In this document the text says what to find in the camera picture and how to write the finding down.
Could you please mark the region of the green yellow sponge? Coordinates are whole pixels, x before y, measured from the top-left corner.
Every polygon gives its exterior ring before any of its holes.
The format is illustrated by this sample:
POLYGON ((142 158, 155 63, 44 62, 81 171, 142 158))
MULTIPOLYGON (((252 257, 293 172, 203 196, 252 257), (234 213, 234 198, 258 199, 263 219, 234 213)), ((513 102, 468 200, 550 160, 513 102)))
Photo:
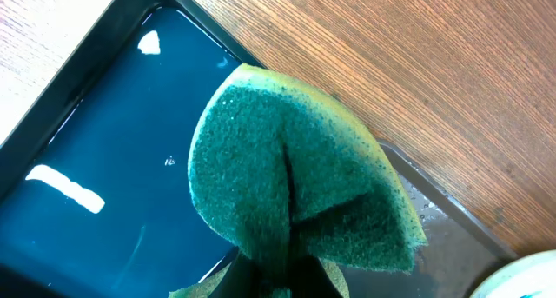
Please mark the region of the green yellow sponge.
POLYGON ((342 266, 409 273, 427 238, 367 127, 316 87, 238 66, 202 112, 192 203, 237 247, 179 297, 346 297, 342 266))

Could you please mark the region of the white plate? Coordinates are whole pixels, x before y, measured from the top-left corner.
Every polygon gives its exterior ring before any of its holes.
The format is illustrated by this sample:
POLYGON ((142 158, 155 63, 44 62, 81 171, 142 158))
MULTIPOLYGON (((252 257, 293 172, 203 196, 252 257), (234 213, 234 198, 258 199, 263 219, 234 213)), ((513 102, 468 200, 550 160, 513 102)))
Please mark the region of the white plate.
POLYGON ((555 250, 520 258, 487 277, 471 298, 555 298, 555 250))

